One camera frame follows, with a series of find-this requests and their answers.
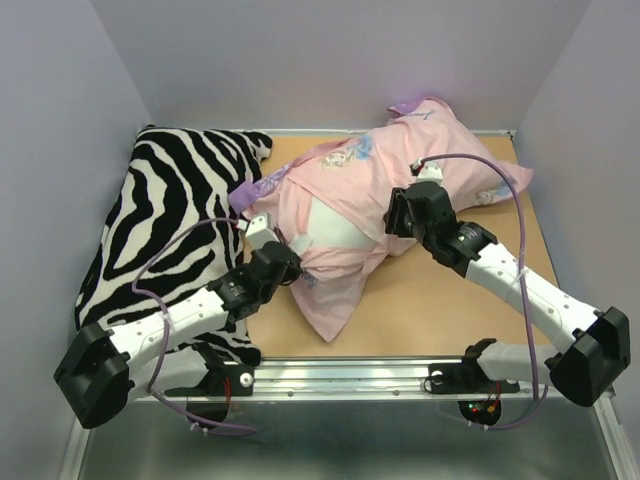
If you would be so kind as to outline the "white pillow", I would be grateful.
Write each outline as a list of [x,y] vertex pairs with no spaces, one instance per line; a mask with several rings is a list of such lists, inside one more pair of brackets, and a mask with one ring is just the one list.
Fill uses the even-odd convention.
[[372,250],[377,243],[316,197],[311,199],[301,235],[311,248]]

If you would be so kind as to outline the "purple pink princess pillowcase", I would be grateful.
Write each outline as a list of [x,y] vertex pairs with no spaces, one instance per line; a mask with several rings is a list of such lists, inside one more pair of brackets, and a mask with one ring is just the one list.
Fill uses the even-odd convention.
[[[302,314],[327,342],[333,341],[359,304],[367,277],[388,256],[399,256],[413,239],[384,230],[393,187],[413,183],[410,166],[439,160],[441,185],[455,211],[510,198],[530,184],[532,170],[499,162],[442,100],[427,97],[393,107],[382,127],[346,140],[320,144],[229,195],[245,218],[269,213],[301,259],[303,275],[291,291]],[[311,248],[301,235],[311,199],[318,198],[377,245],[372,250]]]

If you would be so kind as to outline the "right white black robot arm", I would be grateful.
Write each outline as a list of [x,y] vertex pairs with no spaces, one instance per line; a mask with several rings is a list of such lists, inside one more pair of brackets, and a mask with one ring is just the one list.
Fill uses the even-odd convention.
[[437,375],[437,385],[482,390],[492,382],[524,381],[589,407],[629,367],[626,314],[579,301],[524,266],[484,227],[458,220],[439,184],[393,188],[384,225],[386,233],[415,240],[437,263],[524,318],[526,343],[482,339],[466,348],[455,370]]

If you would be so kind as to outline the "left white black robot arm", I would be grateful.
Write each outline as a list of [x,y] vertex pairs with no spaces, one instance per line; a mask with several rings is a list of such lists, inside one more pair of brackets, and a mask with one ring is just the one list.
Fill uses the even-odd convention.
[[151,363],[168,350],[255,314],[279,286],[301,274],[287,245],[268,242],[240,265],[173,305],[166,313],[110,329],[93,323],[73,338],[54,380],[80,425],[93,429],[147,394]]

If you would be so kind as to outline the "zebra striped pillow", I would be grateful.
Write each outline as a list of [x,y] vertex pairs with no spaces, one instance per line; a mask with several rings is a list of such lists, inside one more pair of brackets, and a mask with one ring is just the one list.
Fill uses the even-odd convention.
[[121,190],[73,310],[81,328],[140,320],[244,261],[228,196],[262,176],[272,138],[256,130],[149,125],[136,137]]

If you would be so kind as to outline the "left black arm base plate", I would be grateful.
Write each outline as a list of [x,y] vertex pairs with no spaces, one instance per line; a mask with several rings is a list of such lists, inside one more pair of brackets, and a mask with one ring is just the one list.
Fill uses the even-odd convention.
[[255,368],[250,365],[224,363],[222,367],[209,370],[204,378],[190,390],[191,396],[247,397],[253,394]]

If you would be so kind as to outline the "aluminium mounting rail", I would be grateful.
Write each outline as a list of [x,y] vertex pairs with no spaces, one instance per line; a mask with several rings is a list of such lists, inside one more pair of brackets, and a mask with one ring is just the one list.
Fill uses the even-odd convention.
[[[254,367],[253,394],[247,397],[271,398],[288,394],[356,398],[392,391],[434,395],[423,389],[423,379],[429,365],[439,362],[477,365],[453,357],[267,359]],[[190,390],[209,370],[223,364],[209,367],[204,357],[194,350],[169,355],[164,359],[154,389],[170,396],[208,397],[191,396]],[[477,366],[490,380],[518,383],[521,391],[533,386],[530,369],[520,361],[509,357],[501,362],[492,356],[486,365],[486,371]]]

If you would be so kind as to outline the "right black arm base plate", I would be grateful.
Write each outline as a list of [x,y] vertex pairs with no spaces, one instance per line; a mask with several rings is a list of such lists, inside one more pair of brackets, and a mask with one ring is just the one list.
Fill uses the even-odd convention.
[[432,363],[423,379],[423,389],[434,395],[519,393],[518,383],[490,380],[477,365]]

